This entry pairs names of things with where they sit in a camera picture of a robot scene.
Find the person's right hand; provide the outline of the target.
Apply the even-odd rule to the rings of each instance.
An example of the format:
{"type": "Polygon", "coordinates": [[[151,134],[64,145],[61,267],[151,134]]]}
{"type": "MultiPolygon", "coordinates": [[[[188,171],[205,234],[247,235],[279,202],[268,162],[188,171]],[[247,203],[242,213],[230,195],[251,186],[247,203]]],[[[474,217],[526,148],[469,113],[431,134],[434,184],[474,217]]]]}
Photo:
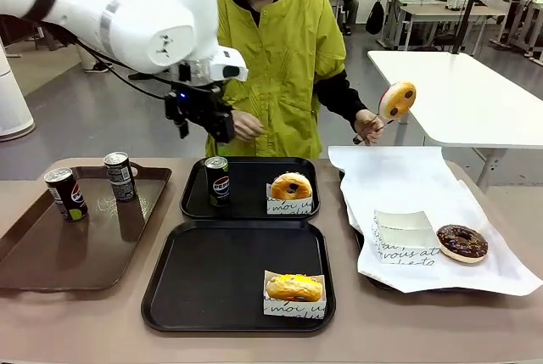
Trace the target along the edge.
{"type": "Polygon", "coordinates": [[[232,120],[238,140],[244,142],[254,141],[266,132],[262,123],[248,112],[234,110],[232,112],[232,120]]]}

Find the person's left hand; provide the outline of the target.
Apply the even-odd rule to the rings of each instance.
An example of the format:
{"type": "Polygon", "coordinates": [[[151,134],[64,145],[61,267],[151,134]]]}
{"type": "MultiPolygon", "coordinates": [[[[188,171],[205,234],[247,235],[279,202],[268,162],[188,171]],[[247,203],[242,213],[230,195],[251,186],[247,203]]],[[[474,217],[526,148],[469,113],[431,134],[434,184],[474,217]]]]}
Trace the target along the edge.
{"type": "Polygon", "coordinates": [[[357,136],[366,146],[370,146],[377,143],[382,137],[384,123],[370,110],[362,109],[355,115],[354,128],[357,136]]]}

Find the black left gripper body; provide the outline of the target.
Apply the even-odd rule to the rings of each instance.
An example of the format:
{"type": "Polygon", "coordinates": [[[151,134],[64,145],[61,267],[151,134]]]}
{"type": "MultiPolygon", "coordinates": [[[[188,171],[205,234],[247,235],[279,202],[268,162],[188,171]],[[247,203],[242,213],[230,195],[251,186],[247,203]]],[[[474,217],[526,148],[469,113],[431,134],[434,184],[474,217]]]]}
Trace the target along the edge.
{"type": "Polygon", "coordinates": [[[165,117],[177,125],[189,120],[202,127],[224,127],[232,123],[231,111],[218,85],[180,85],[165,95],[165,117]]]}

